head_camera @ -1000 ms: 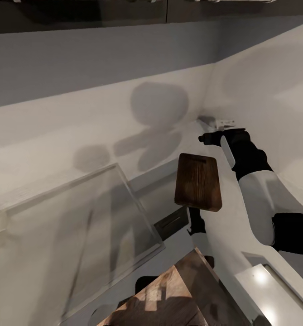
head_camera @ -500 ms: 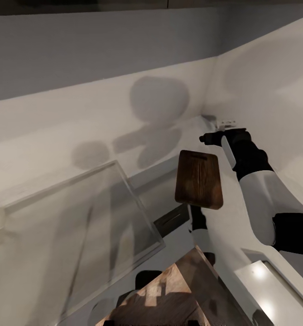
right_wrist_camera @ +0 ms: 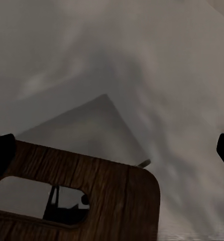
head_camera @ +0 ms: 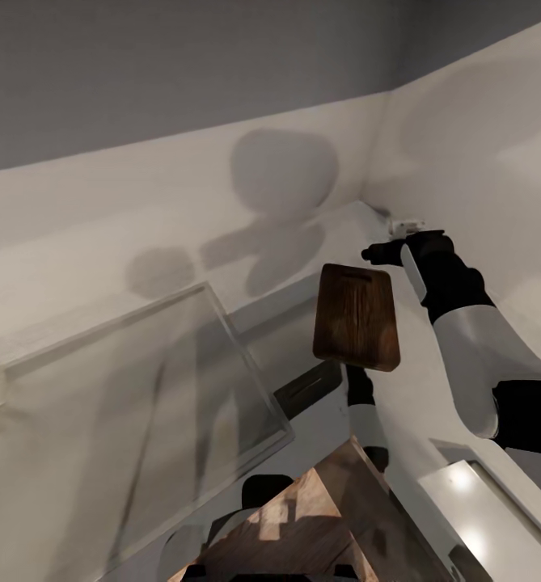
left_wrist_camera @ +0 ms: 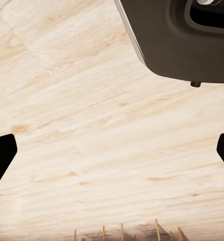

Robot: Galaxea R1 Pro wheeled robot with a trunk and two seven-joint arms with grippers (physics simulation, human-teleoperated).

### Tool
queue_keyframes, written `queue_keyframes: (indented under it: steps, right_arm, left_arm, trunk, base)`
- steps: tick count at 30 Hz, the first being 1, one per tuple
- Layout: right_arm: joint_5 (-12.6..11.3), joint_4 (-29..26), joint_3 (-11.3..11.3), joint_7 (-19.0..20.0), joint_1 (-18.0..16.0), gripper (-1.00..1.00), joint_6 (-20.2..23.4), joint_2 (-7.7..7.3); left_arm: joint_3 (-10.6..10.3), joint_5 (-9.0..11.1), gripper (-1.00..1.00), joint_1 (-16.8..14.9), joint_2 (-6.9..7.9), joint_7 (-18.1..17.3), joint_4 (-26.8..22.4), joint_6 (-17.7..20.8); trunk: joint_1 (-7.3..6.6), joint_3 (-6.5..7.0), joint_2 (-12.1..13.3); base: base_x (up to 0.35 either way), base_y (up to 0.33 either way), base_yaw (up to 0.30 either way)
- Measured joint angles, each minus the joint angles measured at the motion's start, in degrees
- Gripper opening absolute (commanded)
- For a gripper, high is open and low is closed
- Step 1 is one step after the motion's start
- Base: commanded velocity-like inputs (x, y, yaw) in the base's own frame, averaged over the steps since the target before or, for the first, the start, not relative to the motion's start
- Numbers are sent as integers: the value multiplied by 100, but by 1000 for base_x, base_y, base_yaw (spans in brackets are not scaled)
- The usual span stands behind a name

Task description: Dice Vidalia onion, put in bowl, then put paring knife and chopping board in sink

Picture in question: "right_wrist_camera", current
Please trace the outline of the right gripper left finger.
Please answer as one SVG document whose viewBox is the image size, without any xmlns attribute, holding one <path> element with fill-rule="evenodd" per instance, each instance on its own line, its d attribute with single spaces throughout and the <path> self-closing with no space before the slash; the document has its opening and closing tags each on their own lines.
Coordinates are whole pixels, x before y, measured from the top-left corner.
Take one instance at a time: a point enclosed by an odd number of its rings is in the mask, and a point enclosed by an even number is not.
<svg viewBox="0 0 224 241">
<path fill-rule="evenodd" d="M 17 144 L 13 134 L 0 137 L 0 179 L 17 153 Z"/>
</svg>

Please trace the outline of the cutting board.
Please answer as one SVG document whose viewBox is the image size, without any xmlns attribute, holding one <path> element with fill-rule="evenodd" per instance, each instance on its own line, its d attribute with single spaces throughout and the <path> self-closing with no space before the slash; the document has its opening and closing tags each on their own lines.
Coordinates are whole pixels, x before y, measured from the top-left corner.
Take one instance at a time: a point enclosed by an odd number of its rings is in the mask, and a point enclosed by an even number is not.
<svg viewBox="0 0 224 241">
<path fill-rule="evenodd" d="M 144 168 L 16 140 L 5 174 L 82 190 L 87 219 L 69 228 L 0 213 L 0 241 L 157 241 L 160 186 Z"/>
</svg>

